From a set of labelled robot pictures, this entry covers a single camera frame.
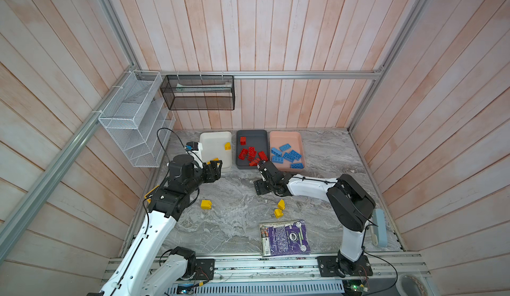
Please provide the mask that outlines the blue lego brick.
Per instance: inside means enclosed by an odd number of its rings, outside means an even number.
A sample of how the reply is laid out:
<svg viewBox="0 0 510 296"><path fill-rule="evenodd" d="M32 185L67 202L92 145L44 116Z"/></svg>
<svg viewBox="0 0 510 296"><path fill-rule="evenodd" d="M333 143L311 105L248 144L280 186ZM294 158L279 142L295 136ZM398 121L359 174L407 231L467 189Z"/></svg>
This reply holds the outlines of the blue lego brick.
<svg viewBox="0 0 510 296"><path fill-rule="evenodd" d="M272 153L273 155L275 155L275 156L279 156L279 157L281 157L281 156L282 156L282 152L281 152L279 149L275 148L275 147L272 147L272 148L271 148L271 153Z"/></svg>
<svg viewBox="0 0 510 296"><path fill-rule="evenodd" d="M300 161L302 158L301 154L299 154L295 150L290 151L289 154L292 156L293 160L295 160L295 161Z"/></svg>
<svg viewBox="0 0 510 296"><path fill-rule="evenodd" d="M282 163L284 163L284 158L280 157L280 156L277 156L277 155L272 155L271 161L273 163L280 163L280 164L282 164Z"/></svg>
<svg viewBox="0 0 510 296"><path fill-rule="evenodd" d="M302 163L292 163L290 165L290 168L291 169L303 169L304 168L304 165Z"/></svg>
<svg viewBox="0 0 510 296"><path fill-rule="evenodd" d="M291 148L292 148L292 146L291 146L289 143L286 143L286 144L284 144L284 145L280 146L280 147L279 147L279 150L280 150L281 152L285 152L285 151L290 150Z"/></svg>

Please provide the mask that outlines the blue lego brick low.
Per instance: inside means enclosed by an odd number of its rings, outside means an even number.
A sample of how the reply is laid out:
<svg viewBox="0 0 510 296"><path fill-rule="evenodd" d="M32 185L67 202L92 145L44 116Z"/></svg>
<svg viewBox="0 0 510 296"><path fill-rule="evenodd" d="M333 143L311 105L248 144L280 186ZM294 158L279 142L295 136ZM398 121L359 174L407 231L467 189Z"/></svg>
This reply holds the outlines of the blue lego brick low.
<svg viewBox="0 0 510 296"><path fill-rule="evenodd" d="M295 161L294 156L291 153L283 153L282 157L291 163Z"/></svg>

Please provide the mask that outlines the red lego brick low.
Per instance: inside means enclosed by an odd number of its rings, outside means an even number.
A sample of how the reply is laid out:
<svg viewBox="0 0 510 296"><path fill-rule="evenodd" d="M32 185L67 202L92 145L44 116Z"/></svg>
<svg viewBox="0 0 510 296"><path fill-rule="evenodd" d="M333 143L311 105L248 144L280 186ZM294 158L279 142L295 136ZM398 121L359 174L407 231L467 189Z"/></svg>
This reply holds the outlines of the red lego brick low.
<svg viewBox="0 0 510 296"><path fill-rule="evenodd" d="M258 156L259 156L259 158L260 158L260 160L261 160L261 161L268 161L268 157L267 157L267 155L265 154L265 152L264 152L264 151L260 151L260 152L258 153Z"/></svg>

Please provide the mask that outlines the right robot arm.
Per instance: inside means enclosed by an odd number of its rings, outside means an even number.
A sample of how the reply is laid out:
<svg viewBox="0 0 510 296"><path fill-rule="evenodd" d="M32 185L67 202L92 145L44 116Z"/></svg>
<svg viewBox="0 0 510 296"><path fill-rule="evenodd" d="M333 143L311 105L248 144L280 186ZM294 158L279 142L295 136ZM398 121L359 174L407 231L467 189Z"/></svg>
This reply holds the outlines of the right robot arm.
<svg viewBox="0 0 510 296"><path fill-rule="evenodd" d="M328 202L343 227L341 248L337 254L337 275L353 276L367 263L364 255L365 231L371 225L375 201L350 175L337 179L316 179L280 171L272 162L257 164L262 178L254 182L258 195L307 196Z"/></svg>

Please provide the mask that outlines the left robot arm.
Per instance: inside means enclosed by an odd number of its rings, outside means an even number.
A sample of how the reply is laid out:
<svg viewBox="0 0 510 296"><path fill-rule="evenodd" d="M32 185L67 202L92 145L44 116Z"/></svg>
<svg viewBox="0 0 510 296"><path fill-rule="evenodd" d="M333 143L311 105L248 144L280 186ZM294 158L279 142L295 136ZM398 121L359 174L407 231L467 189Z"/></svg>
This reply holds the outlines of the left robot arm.
<svg viewBox="0 0 510 296"><path fill-rule="evenodd" d="M145 220L126 256L103 285L99 295L163 295L177 280L195 276L196 253L176 247L154 273L150 269L166 237L192 205L190 196L201 185L221 177L222 161L203 163L196 155L181 154L168 164L162 183L150 192Z"/></svg>

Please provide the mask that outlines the white plastic tray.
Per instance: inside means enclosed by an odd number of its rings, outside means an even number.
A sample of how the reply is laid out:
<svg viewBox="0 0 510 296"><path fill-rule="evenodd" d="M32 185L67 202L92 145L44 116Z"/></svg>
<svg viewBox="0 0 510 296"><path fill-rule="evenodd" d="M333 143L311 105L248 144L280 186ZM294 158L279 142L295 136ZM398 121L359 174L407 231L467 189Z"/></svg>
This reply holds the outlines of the white plastic tray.
<svg viewBox="0 0 510 296"><path fill-rule="evenodd" d="M231 144L231 150L225 150L225 143ZM223 162L222 172L231 170L232 167L232 133L229 131L208 132L200 135L199 143L202 144L202 161L210 162L219 158Z"/></svg>

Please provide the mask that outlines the pink plastic tray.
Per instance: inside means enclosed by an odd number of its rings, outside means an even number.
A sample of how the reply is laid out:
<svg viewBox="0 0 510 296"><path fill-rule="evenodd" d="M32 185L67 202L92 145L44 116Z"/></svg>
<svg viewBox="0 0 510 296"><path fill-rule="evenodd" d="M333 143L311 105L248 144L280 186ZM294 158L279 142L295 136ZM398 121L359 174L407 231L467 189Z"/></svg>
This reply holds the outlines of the pink plastic tray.
<svg viewBox="0 0 510 296"><path fill-rule="evenodd" d="M288 151L282 152L283 153L289 153L292 150L295 150L299 154L301 154L302 158L300 161L294 161L293 163L302 163L305 168L305 155L304 155L304 146L301 138L301 134L297 131L271 131L270 132L270 153L271 148L275 147L279 149L280 146L289 143L292 148ZM284 159L284 163L273 163L280 171L286 171L286 172L293 172L293 173L299 173L304 170L303 169L291 169L290 165L291 162Z"/></svg>

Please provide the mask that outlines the dark grey plastic tray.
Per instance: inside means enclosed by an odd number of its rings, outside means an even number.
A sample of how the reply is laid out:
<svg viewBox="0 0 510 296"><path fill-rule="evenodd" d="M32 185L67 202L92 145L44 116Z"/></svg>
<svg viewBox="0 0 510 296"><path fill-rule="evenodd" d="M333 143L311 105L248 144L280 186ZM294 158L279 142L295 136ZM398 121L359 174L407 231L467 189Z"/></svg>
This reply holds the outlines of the dark grey plastic tray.
<svg viewBox="0 0 510 296"><path fill-rule="evenodd" d="M246 137L246 145L240 144L240 137ZM270 148L268 142L268 133L266 130L239 130L236 132L236 142L235 142L235 163L238 169L254 169L255 167L251 167L249 165L248 155L245 160L240 160L238 158L239 153L242 149L247 149L249 147L254 147L255 151L259 153L260 151L264 151L267 157L270 156Z"/></svg>

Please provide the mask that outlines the purple book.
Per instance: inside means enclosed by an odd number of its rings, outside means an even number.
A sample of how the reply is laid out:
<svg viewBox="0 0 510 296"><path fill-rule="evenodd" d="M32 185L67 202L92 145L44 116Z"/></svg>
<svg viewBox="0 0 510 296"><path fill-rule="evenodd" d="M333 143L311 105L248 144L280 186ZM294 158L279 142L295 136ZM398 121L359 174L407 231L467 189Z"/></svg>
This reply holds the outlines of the purple book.
<svg viewBox="0 0 510 296"><path fill-rule="evenodd" d="M262 256L294 256L311 253L304 220L260 224Z"/></svg>

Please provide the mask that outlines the yellow calculator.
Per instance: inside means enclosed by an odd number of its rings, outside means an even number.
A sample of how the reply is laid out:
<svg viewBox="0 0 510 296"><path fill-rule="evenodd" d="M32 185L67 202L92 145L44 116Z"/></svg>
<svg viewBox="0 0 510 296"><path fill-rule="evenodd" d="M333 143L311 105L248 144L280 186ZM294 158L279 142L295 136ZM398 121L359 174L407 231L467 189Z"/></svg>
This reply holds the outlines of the yellow calculator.
<svg viewBox="0 0 510 296"><path fill-rule="evenodd" d="M151 191L149 191L145 196L144 196L144 200L147 202L147 204L150 204L151 203L151 197L152 195L154 194L154 191L157 190L159 188L159 185L155 186L153 189L151 189Z"/></svg>

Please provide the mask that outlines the light blue device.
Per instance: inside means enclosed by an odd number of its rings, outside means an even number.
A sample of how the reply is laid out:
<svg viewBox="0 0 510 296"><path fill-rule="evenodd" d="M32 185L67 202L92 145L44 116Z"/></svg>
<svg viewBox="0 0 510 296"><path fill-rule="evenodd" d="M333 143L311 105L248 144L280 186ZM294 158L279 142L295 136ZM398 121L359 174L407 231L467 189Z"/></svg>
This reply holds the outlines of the light blue device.
<svg viewBox="0 0 510 296"><path fill-rule="evenodd" d="M388 236L385 212L380 208L376 208L373 213L372 222L375 224L370 227L372 244L374 246L386 248L388 246Z"/></svg>

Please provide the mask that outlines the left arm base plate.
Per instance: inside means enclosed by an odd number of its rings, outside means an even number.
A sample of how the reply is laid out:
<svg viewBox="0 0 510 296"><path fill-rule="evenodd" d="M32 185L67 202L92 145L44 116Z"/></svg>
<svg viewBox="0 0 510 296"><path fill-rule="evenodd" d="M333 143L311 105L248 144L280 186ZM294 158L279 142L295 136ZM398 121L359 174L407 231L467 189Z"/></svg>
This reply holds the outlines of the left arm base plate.
<svg viewBox="0 0 510 296"><path fill-rule="evenodd" d="M215 260L212 258L189 260L182 280L211 281L215 273Z"/></svg>

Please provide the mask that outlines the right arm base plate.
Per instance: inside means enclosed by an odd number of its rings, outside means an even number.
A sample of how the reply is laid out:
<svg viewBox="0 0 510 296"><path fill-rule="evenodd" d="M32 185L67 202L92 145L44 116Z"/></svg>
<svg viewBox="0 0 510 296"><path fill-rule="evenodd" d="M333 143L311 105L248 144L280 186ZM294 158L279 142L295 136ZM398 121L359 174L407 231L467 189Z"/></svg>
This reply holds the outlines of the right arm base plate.
<svg viewBox="0 0 510 296"><path fill-rule="evenodd" d="M372 276L373 270L369 259L362 254L357 261L350 261L346 257L338 254L337 256L317 257L317 265L321 277L340 277L347 276Z"/></svg>

